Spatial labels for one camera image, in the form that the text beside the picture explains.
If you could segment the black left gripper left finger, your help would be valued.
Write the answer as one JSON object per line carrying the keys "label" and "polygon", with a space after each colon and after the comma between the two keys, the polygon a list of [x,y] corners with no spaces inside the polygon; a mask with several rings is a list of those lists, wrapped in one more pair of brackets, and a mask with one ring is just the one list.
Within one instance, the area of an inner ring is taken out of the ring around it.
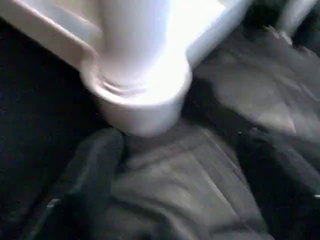
{"label": "black left gripper left finger", "polygon": [[105,128],[80,143],[73,158],[36,206],[24,240],[92,240],[110,198],[124,136]]}

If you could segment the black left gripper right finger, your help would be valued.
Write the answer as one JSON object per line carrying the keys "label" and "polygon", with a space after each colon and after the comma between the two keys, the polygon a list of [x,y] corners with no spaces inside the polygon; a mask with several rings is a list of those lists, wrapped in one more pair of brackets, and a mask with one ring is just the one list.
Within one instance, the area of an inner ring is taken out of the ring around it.
{"label": "black left gripper right finger", "polygon": [[320,238],[320,146],[258,129],[240,132],[237,156],[276,240]]}

